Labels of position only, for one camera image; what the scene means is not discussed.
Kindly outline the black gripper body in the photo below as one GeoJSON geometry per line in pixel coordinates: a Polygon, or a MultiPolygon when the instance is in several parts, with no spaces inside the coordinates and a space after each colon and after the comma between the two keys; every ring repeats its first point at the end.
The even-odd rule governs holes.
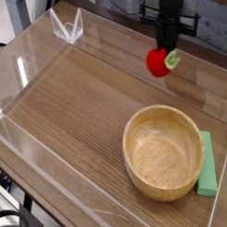
{"type": "Polygon", "coordinates": [[[197,35],[200,16],[184,0],[140,0],[140,20],[149,25],[160,22],[165,26],[165,33],[170,25],[177,25],[179,34],[197,35]]]}

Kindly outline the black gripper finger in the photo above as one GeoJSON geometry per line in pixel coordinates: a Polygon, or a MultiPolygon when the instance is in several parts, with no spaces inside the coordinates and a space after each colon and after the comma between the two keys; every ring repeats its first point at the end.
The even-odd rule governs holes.
{"type": "Polygon", "coordinates": [[[172,51],[176,48],[176,44],[178,43],[179,39],[179,29],[177,25],[170,25],[167,29],[168,34],[168,51],[172,51]]]}
{"type": "Polygon", "coordinates": [[[158,22],[156,24],[157,46],[158,50],[167,48],[167,35],[165,33],[165,26],[158,22]]]}

